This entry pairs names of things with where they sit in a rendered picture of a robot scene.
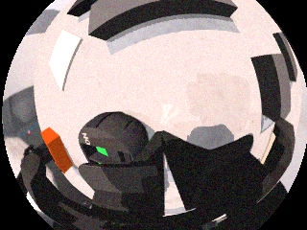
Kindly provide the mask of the dark grey controller unit with white label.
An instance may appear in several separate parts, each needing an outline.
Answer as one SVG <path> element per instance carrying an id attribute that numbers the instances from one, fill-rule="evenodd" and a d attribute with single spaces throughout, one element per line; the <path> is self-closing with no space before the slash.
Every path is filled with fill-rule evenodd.
<path id="1" fill-rule="evenodd" d="M 88 120 L 78 142 L 89 164 L 130 164 L 149 143 L 146 127 L 123 111 L 101 112 Z"/>

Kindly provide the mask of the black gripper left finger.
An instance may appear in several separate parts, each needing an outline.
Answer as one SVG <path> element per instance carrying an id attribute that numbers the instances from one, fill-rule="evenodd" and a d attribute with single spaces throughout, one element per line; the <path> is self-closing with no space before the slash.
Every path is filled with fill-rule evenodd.
<path id="1" fill-rule="evenodd" d="M 118 193 L 150 193 L 153 202 L 165 215 L 164 153 L 162 134 L 157 131 L 141 153 L 130 164 L 89 164 L 78 166 L 85 183 L 92 191 Z"/>

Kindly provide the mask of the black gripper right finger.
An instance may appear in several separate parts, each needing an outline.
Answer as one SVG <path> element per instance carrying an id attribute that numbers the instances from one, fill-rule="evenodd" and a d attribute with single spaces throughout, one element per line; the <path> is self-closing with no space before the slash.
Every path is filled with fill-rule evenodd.
<path id="1" fill-rule="evenodd" d="M 249 134 L 221 147 L 204 149 L 168 131 L 161 130 L 161 134 L 162 150 L 185 211 L 197 208 L 196 200 L 200 198 L 212 170 L 242 156 L 247 150 L 249 152 L 253 143 L 253 137 Z"/>

